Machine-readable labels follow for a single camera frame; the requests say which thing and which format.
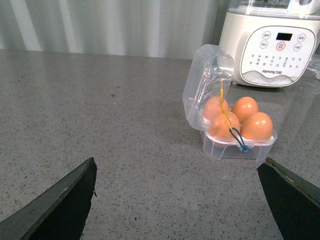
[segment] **control panel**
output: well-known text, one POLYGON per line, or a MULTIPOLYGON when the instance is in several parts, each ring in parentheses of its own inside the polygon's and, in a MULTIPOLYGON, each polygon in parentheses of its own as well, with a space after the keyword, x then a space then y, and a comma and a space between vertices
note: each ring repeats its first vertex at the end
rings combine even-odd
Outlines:
POLYGON ((315 44, 315 34, 305 28, 259 28, 246 43, 240 73, 250 83, 277 85, 294 82, 304 72, 315 44))

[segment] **brand logo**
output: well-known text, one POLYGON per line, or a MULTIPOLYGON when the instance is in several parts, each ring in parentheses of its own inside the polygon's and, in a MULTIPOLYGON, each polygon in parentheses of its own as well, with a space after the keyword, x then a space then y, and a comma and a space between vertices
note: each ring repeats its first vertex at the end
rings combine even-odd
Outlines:
POLYGON ((262 70, 265 74, 282 74, 282 71, 262 70))

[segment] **white appliance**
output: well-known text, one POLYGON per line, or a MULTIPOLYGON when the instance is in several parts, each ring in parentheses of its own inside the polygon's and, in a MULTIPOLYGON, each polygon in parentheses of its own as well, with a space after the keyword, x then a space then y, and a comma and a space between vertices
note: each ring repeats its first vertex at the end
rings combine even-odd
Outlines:
POLYGON ((232 0, 219 46, 234 59, 232 82, 295 83, 317 49, 320 0, 232 0))

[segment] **gray countertop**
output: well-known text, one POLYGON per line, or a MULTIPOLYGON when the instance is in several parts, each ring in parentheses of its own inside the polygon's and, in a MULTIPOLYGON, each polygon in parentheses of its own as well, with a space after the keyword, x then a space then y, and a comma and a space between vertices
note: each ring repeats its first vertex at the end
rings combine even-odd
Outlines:
MULTIPOLYGON (((185 117, 191 60, 0 50, 0 221, 94 157, 84 240, 282 239, 253 159, 214 160, 185 117)), ((268 156, 320 187, 320 83, 231 85, 281 106, 268 156)))

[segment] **egg container lid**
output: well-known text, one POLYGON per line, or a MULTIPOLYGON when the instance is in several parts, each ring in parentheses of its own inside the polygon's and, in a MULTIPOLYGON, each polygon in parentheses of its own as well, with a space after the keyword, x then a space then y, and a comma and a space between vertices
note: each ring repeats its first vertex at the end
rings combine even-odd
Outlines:
POLYGON ((185 117, 190 126, 207 132, 211 122, 202 116, 208 99, 225 97, 234 74, 234 60, 220 46, 206 44, 194 54, 184 86, 182 100, 185 117))

